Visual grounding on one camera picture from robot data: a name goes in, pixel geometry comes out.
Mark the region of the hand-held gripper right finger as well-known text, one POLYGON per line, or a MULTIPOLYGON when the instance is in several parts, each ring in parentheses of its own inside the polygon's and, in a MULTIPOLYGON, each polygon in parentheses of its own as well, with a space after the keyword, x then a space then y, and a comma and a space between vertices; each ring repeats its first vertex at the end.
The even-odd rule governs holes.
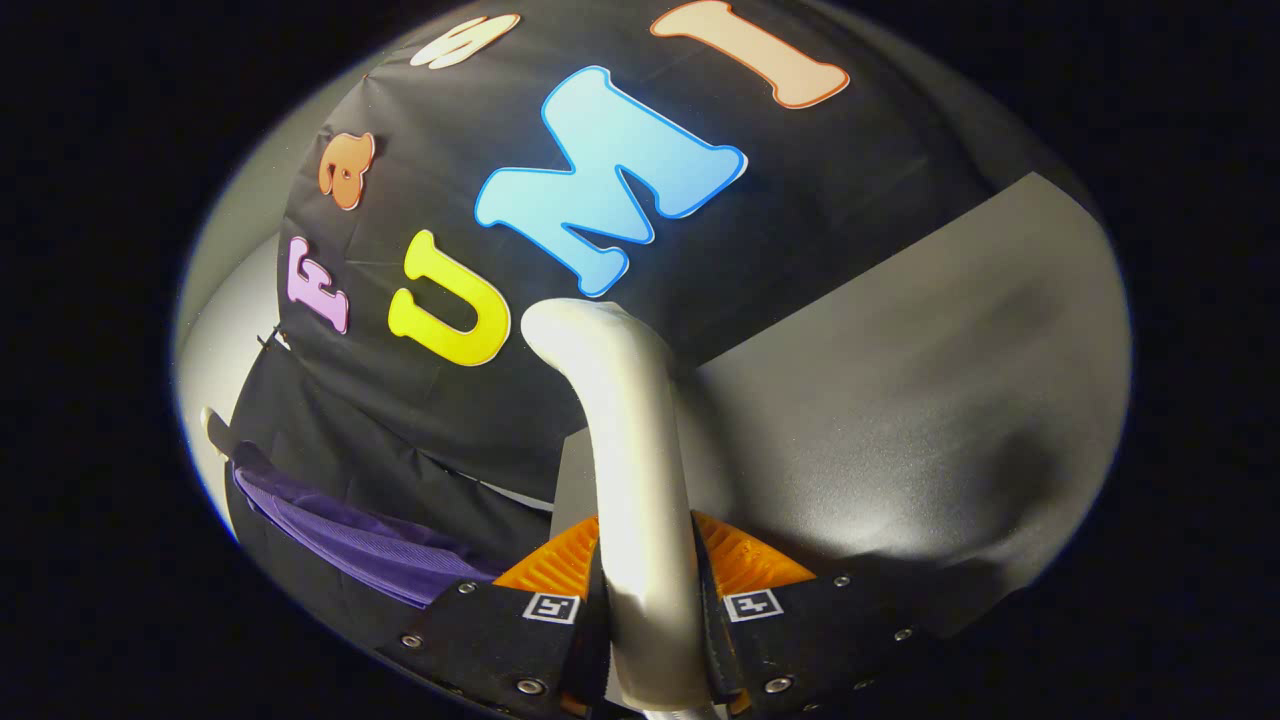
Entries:
POLYGON ((933 664, 941 639, 850 568, 819 575, 695 511, 705 667, 731 719, 849 714, 933 664))

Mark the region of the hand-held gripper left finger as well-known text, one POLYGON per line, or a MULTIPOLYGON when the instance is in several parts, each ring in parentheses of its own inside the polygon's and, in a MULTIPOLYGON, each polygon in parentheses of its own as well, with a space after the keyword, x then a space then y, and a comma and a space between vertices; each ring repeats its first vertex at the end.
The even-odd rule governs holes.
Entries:
POLYGON ((586 518, 493 582, 456 582, 375 655, 504 719, 608 719, 611 601, 586 518))

